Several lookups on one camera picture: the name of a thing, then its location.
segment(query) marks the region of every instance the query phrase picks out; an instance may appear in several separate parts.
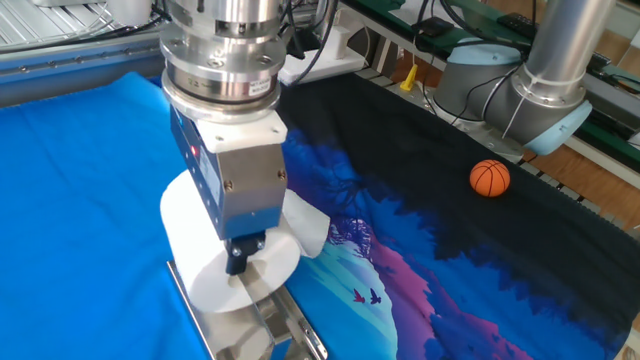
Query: table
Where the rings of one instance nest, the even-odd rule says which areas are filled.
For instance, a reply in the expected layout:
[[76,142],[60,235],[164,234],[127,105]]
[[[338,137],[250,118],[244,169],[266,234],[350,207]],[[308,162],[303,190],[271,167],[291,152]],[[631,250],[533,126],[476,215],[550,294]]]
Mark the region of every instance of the table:
[[[485,34],[513,41],[526,41],[524,37],[496,23],[496,19],[504,15],[499,10],[474,0],[450,0],[450,2],[462,9],[466,21],[471,26],[480,29]],[[428,62],[431,61],[431,54],[418,51],[413,44],[410,26],[389,13],[390,10],[400,8],[403,4],[402,0],[343,0],[342,3],[344,7],[363,15],[361,20],[373,31],[414,53],[416,57]],[[436,39],[425,37],[419,41],[422,41],[426,46],[434,47],[433,54],[436,58],[433,64],[436,68],[444,70],[446,58],[450,55],[452,46],[468,36],[464,30],[455,28]],[[611,65],[605,67],[604,70],[609,74],[634,77]],[[624,140],[587,120],[565,145],[640,189],[640,151]]]

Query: orange basketball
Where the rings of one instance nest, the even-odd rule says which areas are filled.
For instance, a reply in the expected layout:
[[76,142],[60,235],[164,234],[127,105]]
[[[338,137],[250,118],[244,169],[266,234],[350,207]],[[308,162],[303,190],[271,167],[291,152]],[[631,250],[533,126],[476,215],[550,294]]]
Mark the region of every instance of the orange basketball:
[[502,195],[511,183],[509,170],[497,160],[485,160],[478,163],[471,170],[469,177],[471,187],[478,194],[486,197]]

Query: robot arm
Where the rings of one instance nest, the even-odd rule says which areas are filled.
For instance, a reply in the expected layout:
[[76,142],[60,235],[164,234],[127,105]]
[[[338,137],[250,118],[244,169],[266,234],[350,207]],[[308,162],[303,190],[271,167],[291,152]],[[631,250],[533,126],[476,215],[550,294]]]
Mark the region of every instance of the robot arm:
[[614,6],[615,0],[550,0],[524,64],[517,50],[500,45],[456,48],[436,106],[486,121],[538,154],[554,151],[591,112],[582,78]]
[[[151,0],[109,0],[129,25],[148,20]],[[286,56],[279,0],[171,0],[160,34],[171,129],[228,254],[227,273],[277,227],[287,187],[275,107]]]
[[[279,0],[171,0],[161,33],[171,126],[209,217],[224,239],[227,273],[244,272],[279,223],[287,185],[275,112]],[[581,85],[615,0],[550,0],[529,59],[500,45],[456,48],[434,100],[486,121],[534,151],[555,150],[586,119]],[[121,22],[148,18],[150,0],[109,0]]]

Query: work surface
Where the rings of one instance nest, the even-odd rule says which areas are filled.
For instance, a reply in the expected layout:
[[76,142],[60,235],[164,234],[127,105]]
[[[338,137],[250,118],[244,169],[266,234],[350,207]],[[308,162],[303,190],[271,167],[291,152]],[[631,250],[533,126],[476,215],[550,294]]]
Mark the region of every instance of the work surface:
[[[479,197],[494,154],[356,76],[279,113],[289,186],[332,218],[287,283],[331,359],[615,356],[640,310],[624,233],[509,164]],[[0,110],[0,153],[0,359],[203,359],[165,266],[185,166],[161,91],[129,75]]]

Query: screw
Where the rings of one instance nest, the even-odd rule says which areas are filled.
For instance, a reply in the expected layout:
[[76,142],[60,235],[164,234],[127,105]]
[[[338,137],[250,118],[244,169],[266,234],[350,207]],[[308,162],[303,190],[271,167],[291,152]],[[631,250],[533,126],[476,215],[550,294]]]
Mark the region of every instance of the screw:
[[260,55],[258,57],[258,62],[262,65],[267,65],[271,63],[271,58],[268,57],[267,55]]
[[207,61],[207,65],[211,66],[212,68],[219,68],[224,66],[224,61],[222,60],[218,60],[218,59],[211,59],[209,61]]

